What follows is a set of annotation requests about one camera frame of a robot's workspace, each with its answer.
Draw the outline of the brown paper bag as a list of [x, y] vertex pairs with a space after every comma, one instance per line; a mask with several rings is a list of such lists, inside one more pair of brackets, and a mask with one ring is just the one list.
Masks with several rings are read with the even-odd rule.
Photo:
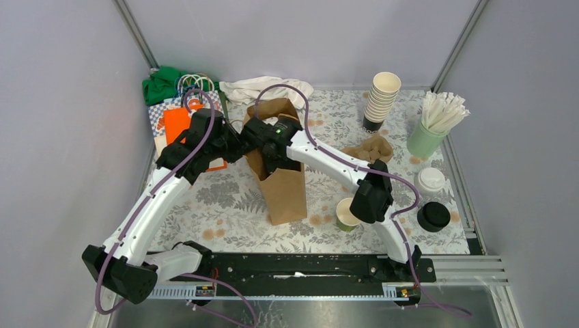
[[[247, 123], [255, 114], [262, 121], [278, 116], [298, 119], [296, 109], [287, 98], [261, 102], [258, 108], [248, 107], [244, 123]], [[268, 221], [271, 225], [279, 226], [300, 221], [308, 216], [305, 169], [302, 163], [298, 165], [298, 170], [277, 169], [269, 174], [260, 150], [249, 152], [245, 155], [245, 159], [265, 199]]]

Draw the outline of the brown pulp cup carrier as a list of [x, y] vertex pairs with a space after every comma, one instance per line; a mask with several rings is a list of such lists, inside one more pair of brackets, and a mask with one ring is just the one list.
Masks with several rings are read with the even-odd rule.
[[376, 160], [388, 163], [394, 155], [392, 145], [380, 135], [374, 135], [364, 140], [359, 146], [347, 147], [341, 151], [355, 159], [369, 163], [374, 163]]

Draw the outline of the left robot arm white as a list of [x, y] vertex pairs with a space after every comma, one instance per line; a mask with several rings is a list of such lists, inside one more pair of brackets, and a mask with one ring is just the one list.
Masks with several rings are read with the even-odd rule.
[[147, 252], [174, 202], [210, 163], [233, 163], [256, 147], [248, 132], [239, 133], [222, 113], [200, 109], [190, 125], [168, 144], [144, 192], [125, 220], [101, 246], [88, 245], [82, 260], [97, 283], [133, 304], [149, 296], [159, 281], [188, 273], [208, 278], [212, 263], [197, 249], [177, 249], [153, 256]]

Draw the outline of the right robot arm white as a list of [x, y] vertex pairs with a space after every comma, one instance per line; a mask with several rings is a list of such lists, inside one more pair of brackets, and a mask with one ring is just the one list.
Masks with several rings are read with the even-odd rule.
[[332, 148], [291, 117], [281, 116], [274, 125], [251, 118], [244, 124], [241, 135], [251, 149], [261, 152], [267, 174], [308, 165], [347, 187], [354, 196], [350, 212], [374, 227], [393, 261], [394, 277], [407, 282], [419, 272], [417, 261], [421, 251], [397, 219], [403, 210], [395, 208], [391, 184], [395, 176], [389, 173], [386, 163], [381, 160], [368, 163]]

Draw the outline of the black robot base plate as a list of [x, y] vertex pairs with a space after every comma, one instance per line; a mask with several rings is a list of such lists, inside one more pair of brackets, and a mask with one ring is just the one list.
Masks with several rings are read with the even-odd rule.
[[258, 290], [306, 290], [338, 292], [388, 284], [417, 292], [418, 283], [436, 281], [429, 258], [416, 264], [400, 264], [386, 255], [375, 254], [282, 254], [202, 251], [203, 259], [194, 277], [178, 276], [175, 282], [201, 282], [213, 286], [225, 282], [240, 293]]

